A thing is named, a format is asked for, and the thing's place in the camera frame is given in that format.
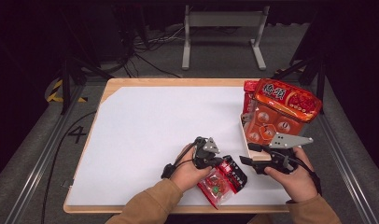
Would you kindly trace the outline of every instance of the white board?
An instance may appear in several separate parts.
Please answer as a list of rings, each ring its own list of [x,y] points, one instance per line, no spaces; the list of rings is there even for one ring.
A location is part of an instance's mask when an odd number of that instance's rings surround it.
[[[223,205],[285,204],[283,188],[243,165],[247,156],[239,116],[242,87],[122,87],[99,107],[66,205],[124,205],[161,180],[197,136],[213,137],[220,157],[232,155],[248,177]],[[209,205],[195,187],[179,205]]]

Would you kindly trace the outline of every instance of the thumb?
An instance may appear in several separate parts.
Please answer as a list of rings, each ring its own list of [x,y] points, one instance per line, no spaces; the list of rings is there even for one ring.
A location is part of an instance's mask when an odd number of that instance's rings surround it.
[[[284,182],[284,180],[286,179],[285,174],[275,170],[270,166],[265,167],[264,172],[280,184],[282,184],[282,182]]]

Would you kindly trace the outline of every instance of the number 4 marking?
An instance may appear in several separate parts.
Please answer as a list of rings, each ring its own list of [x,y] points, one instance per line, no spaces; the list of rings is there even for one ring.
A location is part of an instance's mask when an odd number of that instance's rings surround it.
[[[71,131],[68,135],[70,136],[76,136],[77,137],[77,140],[76,140],[76,144],[78,144],[79,142],[79,138],[82,136],[82,135],[87,135],[86,133],[83,133],[82,130],[84,130],[84,127],[82,126],[78,126],[76,129],[74,129],[73,131]]]

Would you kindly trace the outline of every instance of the white metal stand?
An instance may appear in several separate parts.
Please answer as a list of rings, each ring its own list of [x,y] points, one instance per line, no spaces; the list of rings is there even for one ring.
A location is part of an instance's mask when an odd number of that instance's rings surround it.
[[[257,26],[257,36],[251,39],[251,47],[256,56],[260,70],[265,70],[266,65],[260,51],[260,40],[268,17],[269,7],[264,7],[263,11],[190,11],[186,6],[185,34],[182,69],[190,69],[190,27],[191,26]]]

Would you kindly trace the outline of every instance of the person's right hand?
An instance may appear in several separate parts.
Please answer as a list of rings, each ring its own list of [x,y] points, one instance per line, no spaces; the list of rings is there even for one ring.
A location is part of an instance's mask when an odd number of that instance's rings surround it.
[[[295,156],[314,171],[303,149],[300,147],[294,147],[293,149]],[[289,175],[285,175],[272,167],[266,167],[264,172],[279,182],[288,193],[288,196],[296,203],[301,203],[317,196],[317,190],[311,176],[300,165]]]

